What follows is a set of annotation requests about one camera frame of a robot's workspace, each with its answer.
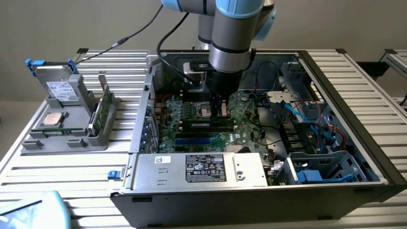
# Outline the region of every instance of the motherboard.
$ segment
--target motherboard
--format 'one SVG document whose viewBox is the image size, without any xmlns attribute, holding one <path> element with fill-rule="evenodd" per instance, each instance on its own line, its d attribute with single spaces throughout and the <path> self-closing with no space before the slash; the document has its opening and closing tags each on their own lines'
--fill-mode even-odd
<svg viewBox="0 0 407 229">
<path fill-rule="evenodd" d="M 229 118 L 220 130 L 199 132 L 199 128 L 187 131 L 185 123 L 191 126 L 205 125 L 209 119 L 208 102 L 185 102 L 179 95 L 168 96 L 157 103 L 157 119 L 160 120 L 160 149 L 159 153 L 199 153 L 199 152 L 256 152 L 268 160 L 268 149 L 261 130 L 252 122 L 259 115 L 249 102 L 251 94 L 236 92 L 229 97 L 227 107 L 221 109 Z"/>
</svg>

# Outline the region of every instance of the robotic arm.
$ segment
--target robotic arm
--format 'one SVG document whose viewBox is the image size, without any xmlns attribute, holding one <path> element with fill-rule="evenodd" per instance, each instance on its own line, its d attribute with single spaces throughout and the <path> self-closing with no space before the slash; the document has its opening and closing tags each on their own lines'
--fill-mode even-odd
<svg viewBox="0 0 407 229">
<path fill-rule="evenodd" d="M 252 40 L 264 40 L 275 17 L 273 0 L 163 0 L 176 11 L 199 14 L 199 48 L 209 50 L 205 86 L 212 117 L 237 91 Z"/>
</svg>

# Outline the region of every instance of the green circuit board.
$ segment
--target green circuit board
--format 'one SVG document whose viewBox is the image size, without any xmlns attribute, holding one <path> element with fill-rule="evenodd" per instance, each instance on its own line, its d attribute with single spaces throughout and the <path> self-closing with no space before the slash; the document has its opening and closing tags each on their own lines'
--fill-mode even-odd
<svg viewBox="0 0 407 229">
<path fill-rule="evenodd" d="M 241 101 L 241 97 L 248 98 L 248 94 L 237 92 L 229 98 L 228 109 L 231 111 L 231 119 L 235 120 L 233 132 L 211 133 L 209 144 L 183 145 L 183 150 L 177 151 L 179 147 L 176 146 L 179 145 L 176 145 L 176 134 L 181 133 L 179 130 L 179 121 L 185 119 L 204 120 L 208 118 L 199 116 L 197 113 L 201 102 L 183 102 L 179 96 L 171 96 L 164 104 L 165 109 L 163 109 L 159 125 L 159 153 L 227 152 L 227 146 L 245 146 L 249 148 L 251 152 L 260 153 L 263 156 L 268 152 L 267 147 L 259 145 L 255 140 L 251 139 L 251 132 L 257 136 L 260 129 L 248 122 L 244 115 L 245 110 L 251 111 L 253 114 L 253 105 L 248 101 Z"/>
</svg>

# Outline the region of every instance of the power supply label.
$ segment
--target power supply label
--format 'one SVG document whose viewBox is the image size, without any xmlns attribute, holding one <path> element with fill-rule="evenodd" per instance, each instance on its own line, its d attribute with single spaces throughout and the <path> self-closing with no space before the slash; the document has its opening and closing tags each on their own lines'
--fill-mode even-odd
<svg viewBox="0 0 407 229">
<path fill-rule="evenodd" d="M 49 90 L 60 102 L 77 101 L 73 88 L 67 81 L 47 82 Z"/>
<path fill-rule="evenodd" d="M 223 154 L 185 155 L 185 171 L 188 183 L 227 181 Z"/>
</svg>

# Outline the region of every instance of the gray wall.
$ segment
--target gray wall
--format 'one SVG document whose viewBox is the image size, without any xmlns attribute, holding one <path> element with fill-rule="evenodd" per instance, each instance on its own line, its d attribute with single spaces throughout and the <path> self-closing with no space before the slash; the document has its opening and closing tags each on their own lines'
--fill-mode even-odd
<svg viewBox="0 0 407 229">
<path fill-rule="evenodd" d="M 104 49 L 151 19 L 160 0 L 3 0 L 0 3 L 0 100 L 39 101 L 44 92 L 24 60 L 64 61 L 77 48 Z M 344 48 L 356 60 L 376 60 L 384 48 L 407 49 L 406 0 L 277 0 L 269 37 L 256 48 Z M 181 14 L 163 11 L 124 49 L 155 49 Z M 188 49 L 196 41 L 196 15 L 164 48 Z M 407 81 L 382 80 L 402 95 Z"/>
</svg>

